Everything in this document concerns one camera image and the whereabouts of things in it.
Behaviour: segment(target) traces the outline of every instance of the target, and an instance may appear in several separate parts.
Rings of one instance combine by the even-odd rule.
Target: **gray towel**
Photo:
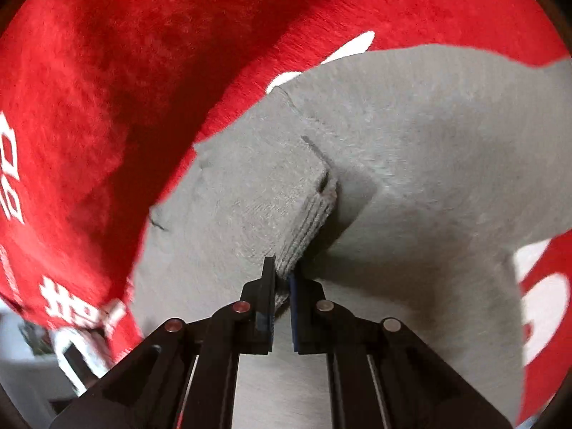
[[[192,321],[238,298],[264,255],[303,250],[328,298],[397,316],[514,421],[522,389],[511,255],[572,225],[570,61],[532,69],[437,45],[322,65],[197,147],[153,209],[135,317]],[[334,211],[308,246],[310,238]],[[330,427],[323,357],[242,357],[234,427]]]

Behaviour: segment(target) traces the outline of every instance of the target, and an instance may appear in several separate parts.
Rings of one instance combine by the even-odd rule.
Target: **metal screw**
[[[318,302],[316,302],[316,309],[318,311],[326,313],[334,309],[334,303],[330,300],[319,300]]]
[[[234,305],[232,305],[232,311],[235,313],[247,313],[250,311],[250,303],[247,301],[237,301]]]
[[[383,322],[383,327],[386,331],[397,332],[401,329],[401,322],[396,320],[394,317],[389,317]]]
[[[165,331],[167,332],[178,332],[182,329],[183,322],[180,319],[169,319],[165,323]]]

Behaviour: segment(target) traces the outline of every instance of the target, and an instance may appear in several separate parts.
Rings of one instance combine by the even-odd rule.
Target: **red blanket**
[[[148,208],[192,143],[332,54],[425,43],[567,56],[534,0],[28,0],[0,39],[0,294],[49,327],[104,324],[120,358]],[[571,246],[521,274],[523,418],[572,362]]]

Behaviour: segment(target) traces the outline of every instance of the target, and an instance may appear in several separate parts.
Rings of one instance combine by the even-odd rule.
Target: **fleece texture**
[[[511,256],[572,225],[572,176],[552,165],[572,160],[562,120],[571,86],[568,60],[532,69],[427,45],[352,56],[277,87],[197,147],[188,177],[155,208],[135,317],[154,328],[238,298],[262,253],[281,253],[280,215],[307,198],[299,175],[316,182],[318,154],[337,178],[337,204],[302,257],[304,274],[359,317],[402,319],[515,422],[524,382]],[[307,384],[312,401],[296,390],[298,359],[291,344],[260,359],[279,384],[261,382],[248,360],[238,392],[249,410],[237,427],[330,424],[316,415],[314,399],[327,401],[317,384]]]
[[[125,306],[149,208],[192,145],[325,61],[426,43],[537,67],[567,56],[534,0],[28,0],[0,38],[2,299],[50,328],[103,325],[121,358],[139,341]],[[570,314],[538,307],[569,310],[554,300],[572,272],[562,243],[527,278],[523,317],[542,320],[525,413],[561,379],[564,342],[551,340],[572,336]],[[554,273],[565,287],[539,300]]]

